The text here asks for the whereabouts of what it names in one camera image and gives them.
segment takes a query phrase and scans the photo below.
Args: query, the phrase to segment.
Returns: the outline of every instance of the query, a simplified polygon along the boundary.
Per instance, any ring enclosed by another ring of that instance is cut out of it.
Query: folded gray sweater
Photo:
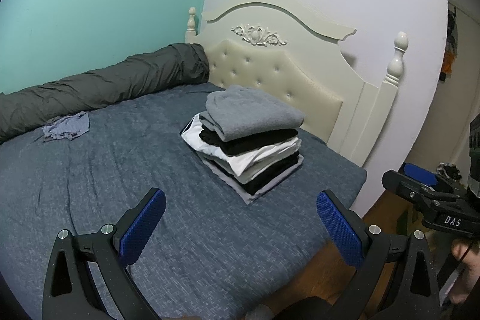
[[[278,98],[251,87],[232,85],[208,94],[200,121],[223,141],[301,126],[305,115]]]

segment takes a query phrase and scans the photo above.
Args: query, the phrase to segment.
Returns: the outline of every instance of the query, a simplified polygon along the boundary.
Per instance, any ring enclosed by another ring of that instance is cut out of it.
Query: headboard bedpost
[[[188,22],[187,22],[187,31],[185,32],[185,43],[193,44],[195,43],[195,37],[197,36],[196,23],[195,23],[195,7],[191,7],[188,10]]]
[[[387,120],[397,95],[400,77],[403,74],[403,55],[409,47],[409,39],[404,32],[400,32],[394,42],[395,54],[388,64],[387,74],[383,79],[380,90],[370,116],[365,124],[357,146],[354,148],[350,160],[362,166],[370,151],[374,147],[376,139]]]

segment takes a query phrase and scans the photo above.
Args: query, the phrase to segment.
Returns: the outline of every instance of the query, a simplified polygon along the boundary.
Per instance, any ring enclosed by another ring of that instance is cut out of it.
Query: headboard
[[[355,33],[298,0],[231,0],[202,13],[197,34],[189,10],[186,43],[203,46],[213,84],[261,88],[302,110],[303,129],[362,166],[390,112],[403,72],[406,34],[394,41],[380,87],[347,63],[338,41]]]

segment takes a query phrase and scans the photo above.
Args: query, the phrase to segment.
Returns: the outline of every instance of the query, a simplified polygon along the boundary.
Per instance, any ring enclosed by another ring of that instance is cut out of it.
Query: blue bedsheet
[[[245,205],[179,136],[217,90],[180,86],[93,111],[73,141],[42,142],[37,129],[0,146],[0,272],[33,320],[57,232],[115,223],[151,187],[165,191],[166,212],[130,272],[161,316],[239,318],[322,247],[316,195],[330,188],[348,207],[366,172],[301,131],[303,166]]]

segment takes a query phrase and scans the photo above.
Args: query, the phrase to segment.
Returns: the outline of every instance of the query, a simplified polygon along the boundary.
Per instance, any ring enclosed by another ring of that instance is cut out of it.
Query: crumpled gray cloth
[[[208,94],[205,107],[200,121],[223,141],[298,128],[305,118],[303,112],[263,90],[238,85]]]
[[[90,119],[87,112],[80,112],[76,115],[55,117],[42,127],[45,141],[68,139],[73,140],[88,132]]]

